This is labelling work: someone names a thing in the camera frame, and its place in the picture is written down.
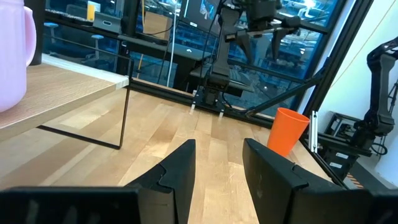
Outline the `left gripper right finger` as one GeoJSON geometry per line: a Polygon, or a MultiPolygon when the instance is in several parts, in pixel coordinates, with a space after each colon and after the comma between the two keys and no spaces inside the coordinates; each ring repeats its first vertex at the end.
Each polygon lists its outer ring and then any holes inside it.
{"type": "Polygon", "coordinates": [[[243,164],[260,223],[325,223],[326,201],[343,190],[251,138],[243,164]]]}

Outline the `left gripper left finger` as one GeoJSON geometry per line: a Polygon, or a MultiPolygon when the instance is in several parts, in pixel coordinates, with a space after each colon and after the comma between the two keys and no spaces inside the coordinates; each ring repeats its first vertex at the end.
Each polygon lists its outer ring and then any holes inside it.
{"type": "Polygon", "coordinates": [[[126,185],[136,193],[132,223],[187,223],[195,174],[196,141],[189,139],[126,185]]]}

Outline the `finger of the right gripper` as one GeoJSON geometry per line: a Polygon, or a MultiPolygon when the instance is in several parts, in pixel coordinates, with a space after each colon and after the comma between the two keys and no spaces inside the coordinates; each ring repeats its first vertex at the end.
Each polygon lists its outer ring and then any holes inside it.
{"type": "Polygon", "coordinates": [[[277,60],[279,54],[280,43],[282,39],[288,34],[287,29],[277,29],[273,32],[272,37],[272,58],[277,60]]]}
{"type": "Polygon", "coordinates": [[[240,30],[237,32],[237,44],[240,46],[242,51],[244,52],[248,64],[252,63],[252,52],[251,52],[251,43],[250,36],[247,34],[245,30],[240,30]]]}

